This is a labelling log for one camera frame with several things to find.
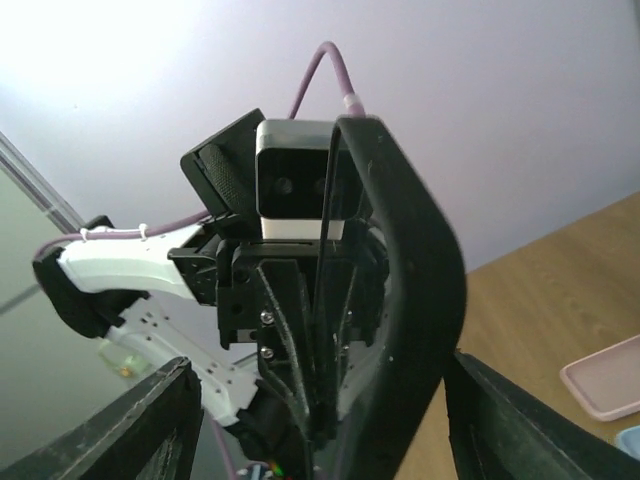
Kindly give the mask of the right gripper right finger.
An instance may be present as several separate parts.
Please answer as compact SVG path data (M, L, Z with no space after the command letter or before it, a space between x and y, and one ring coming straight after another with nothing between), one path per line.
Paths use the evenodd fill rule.
M444 375L460 479L637 479L639 461L457 351Z

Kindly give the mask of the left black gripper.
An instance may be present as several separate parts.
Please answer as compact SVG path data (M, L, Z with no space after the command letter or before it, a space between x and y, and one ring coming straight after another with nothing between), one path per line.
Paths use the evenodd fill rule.
M223 240L217 246L221 346L259 344L260 372L304 440L313 426L311 350L320 350L324 408L337 410L350 344L374 343L387 283L383 236L362 221L343 240Z

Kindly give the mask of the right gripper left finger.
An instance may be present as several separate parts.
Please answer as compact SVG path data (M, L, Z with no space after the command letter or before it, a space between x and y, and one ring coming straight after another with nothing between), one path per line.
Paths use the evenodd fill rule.
M187 358L174 358L1 477L188 479L202 419L201 382Z

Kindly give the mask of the pink phone case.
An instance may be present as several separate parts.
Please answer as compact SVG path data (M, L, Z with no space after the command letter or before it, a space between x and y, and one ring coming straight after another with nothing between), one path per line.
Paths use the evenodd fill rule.
M584 411L601 422L639 412L639 336L563 367L559 376Z

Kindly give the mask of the blue phone case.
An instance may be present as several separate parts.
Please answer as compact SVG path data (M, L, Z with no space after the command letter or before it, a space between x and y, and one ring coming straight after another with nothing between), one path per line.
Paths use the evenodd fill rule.
M615 444L618 449L630 457L640 460L640 426L622 430L616 435Z

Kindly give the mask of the black phone case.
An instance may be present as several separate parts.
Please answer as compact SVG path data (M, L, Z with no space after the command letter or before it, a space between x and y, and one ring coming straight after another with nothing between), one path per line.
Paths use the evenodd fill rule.
M388 283L374 343L351 342L339 392L331 475L395 476L464 323L463 255L445 215L382 120L341 117L349 150L349 227L381 232Z

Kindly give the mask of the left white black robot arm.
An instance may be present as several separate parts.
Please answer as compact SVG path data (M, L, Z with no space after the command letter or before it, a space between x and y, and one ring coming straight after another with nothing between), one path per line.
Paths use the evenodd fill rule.
M283 479L313 479L386 337L387 242L330 121L254 109L189 150L205 212L117 229L105 217L32 266L76 333L152 365L189 359L204 410Z

